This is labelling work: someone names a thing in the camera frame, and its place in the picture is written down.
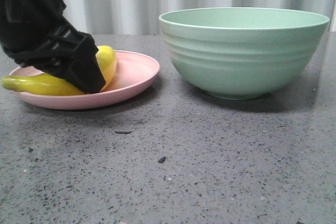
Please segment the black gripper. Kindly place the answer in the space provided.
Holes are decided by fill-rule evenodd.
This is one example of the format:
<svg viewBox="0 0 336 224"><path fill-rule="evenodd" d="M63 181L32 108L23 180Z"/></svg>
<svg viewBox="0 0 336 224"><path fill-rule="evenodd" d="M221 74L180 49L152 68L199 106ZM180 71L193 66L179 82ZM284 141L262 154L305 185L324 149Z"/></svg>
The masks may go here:
<svg viewBox="0 0 336 224"><path fill-rule="evenodd" d="M1 0L1 46L21 67L53 73L88 93L106 84L93 37L66 20L63 0Z"/></svg>

